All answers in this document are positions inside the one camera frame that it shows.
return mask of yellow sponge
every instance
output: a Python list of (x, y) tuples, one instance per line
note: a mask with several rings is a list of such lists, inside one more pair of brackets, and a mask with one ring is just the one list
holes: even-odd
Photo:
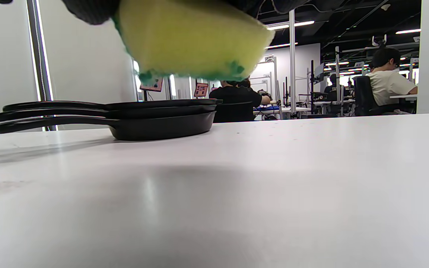
[(243, 80), (274, 37), (218, 0), (121, 0), (114, 22), (142, 83), (171, 74)]

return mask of table surface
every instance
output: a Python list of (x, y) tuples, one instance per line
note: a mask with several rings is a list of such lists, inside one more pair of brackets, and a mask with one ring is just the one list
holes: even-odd
[(429, 268), (429, 114), (0, 135), (0, 268), (41, 267)]
[[(344, 100), (344, 103), (346, 102), (355, 102), (355, 100), (353, 99)], [(314, 102), (314, 105), (331, 105), (331, 104), (337, 104), (337, 103), (340, 104), (340, 102), (338, 101), (331, 101), (331, 102)]]
[(390, 99), (416, 98), (417, 94), (390, 96)]
[[(282, 107), (282, 112), (290, 112), (291, 111), (291, 107)], [(305, 107), (296, 107), (296, 112), (307, 112), (310, 111), (310, 108), (305, 108)], [(274, 114), (276, 112), (279, 112), (279, 110), (265, 110), (265, 111), (253, 111), (254, 113), (258, 113), (260, 114), (261, 112), (263, 114)]]

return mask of stacked pans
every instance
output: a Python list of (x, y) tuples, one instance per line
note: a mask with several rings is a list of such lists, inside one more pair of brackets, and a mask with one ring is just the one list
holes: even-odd
[(0, 134), (61, 124), (108, 125), (124, 141), (173, 139), (208, 132), (216, 99), (157, 100), (100, 104), (58, 100), (6, 105)]

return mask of white t-shirt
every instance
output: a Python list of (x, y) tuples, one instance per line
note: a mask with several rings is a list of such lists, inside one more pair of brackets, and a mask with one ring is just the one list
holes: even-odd
[(398, 103), (391, 96), (407, 95), (416, 85), (397, 71), (376, 71), (369, 73), (373, 96), (378, 106)]

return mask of black glove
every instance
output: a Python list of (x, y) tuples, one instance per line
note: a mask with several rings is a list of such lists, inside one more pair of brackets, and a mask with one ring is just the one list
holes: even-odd
[[(257, 17), (259, 9), (266, 0), (224, 0), (244, 13)], [(279, 13), (287, 13), (310, 0), (271, 0), (274, 9)], [(12, 0), (0, 0), (1, 4), (9, 4)], [(88, 24), (102, 24), (109, 20), (119, 6), (120, 0), (63, 0), (70, 13)]]

